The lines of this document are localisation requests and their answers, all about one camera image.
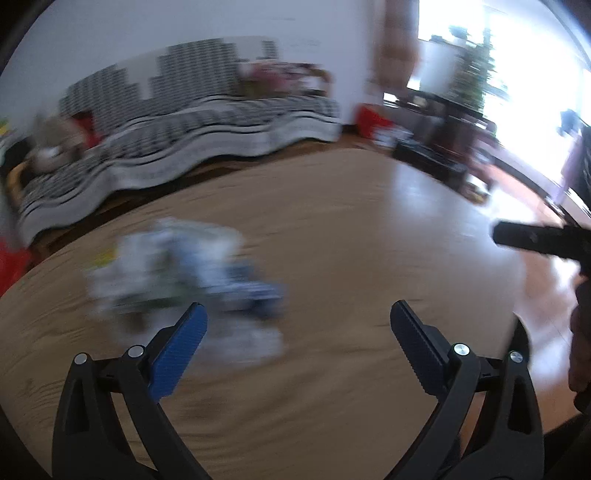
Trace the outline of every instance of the blurry toy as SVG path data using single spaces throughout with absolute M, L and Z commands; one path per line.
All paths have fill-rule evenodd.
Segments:
M 275 59 L 242 61 L 238 64 L 244 95 L 249 98 L 284 95 L 330 96 L 332 77 L 313 63 L 290 63 Z
M 79 160 L 86 150 L 82 129 L 69 118 L 51 116 L 35 119 L 35 147 L 27 154 L 36 174 L 50 173 Z
M 10 133 L 10 129 L 8 128 L 8 120 L 5 118 L 0 118 L 0 140 L 7 137 Z
M 477 205 L 486 203 L 491 196 L 486 183 L 474 175 L 468 175 L 466 177 L 466 183 L 462 186 L 462 195 Z
M 149 232 L 122 237 L 116 251 L 87 272 L 89 296 L 101 313 L 147 312 L 200 301 L 218 312 L 262 319 L 280 313 L 282 289 L 235 261 L 240 233 L 210 223 L 159 220 Z

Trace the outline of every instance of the red bag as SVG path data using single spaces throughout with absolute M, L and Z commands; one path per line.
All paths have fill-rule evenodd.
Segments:
M 359 135 L 364 138 L 372 139 L 374 137 L 374 129 L 376 127 L 390 128 L 394 126 L 394 122 L 388 120 L 386 117 L 380 115 L 377 111 L 378 105 L 359 105 L 355 124 Z
M 29 250 L 23 248 L 18 252 L 11 252 L 6 244 L 0 241 L 0 296 L 27 272 L 30 262 Z

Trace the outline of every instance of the blue gripper pad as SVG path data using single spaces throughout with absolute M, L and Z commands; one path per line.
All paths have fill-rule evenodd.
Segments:
M 151 362 L 148 389 L 158 403 L 162 397 L 171 395 L 183 376 L 191 357 L 207 331 L 207 313 L 203 305 L 194 303 L 172 329 L 170 336 Z
M 447 353 L 452 347 L 435 327 L 424 325 L 404 300 L 390 310 L 390 327 L 425 393 L 447 395 Z

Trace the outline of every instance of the human hand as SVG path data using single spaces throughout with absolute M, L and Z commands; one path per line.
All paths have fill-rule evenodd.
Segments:
M 579 305 L 570 316 L 569 388 L 582 392 L 591 383 L 591 281 L 581 283 L 575 293 Z

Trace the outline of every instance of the christmas tree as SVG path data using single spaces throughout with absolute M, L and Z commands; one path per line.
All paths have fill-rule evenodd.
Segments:
M 482 112 L 486 82 L 493 71 L 491 59 L 491 30 L 485 28 L 482 44 L 466 43 L 447 97 L 457 103 Z

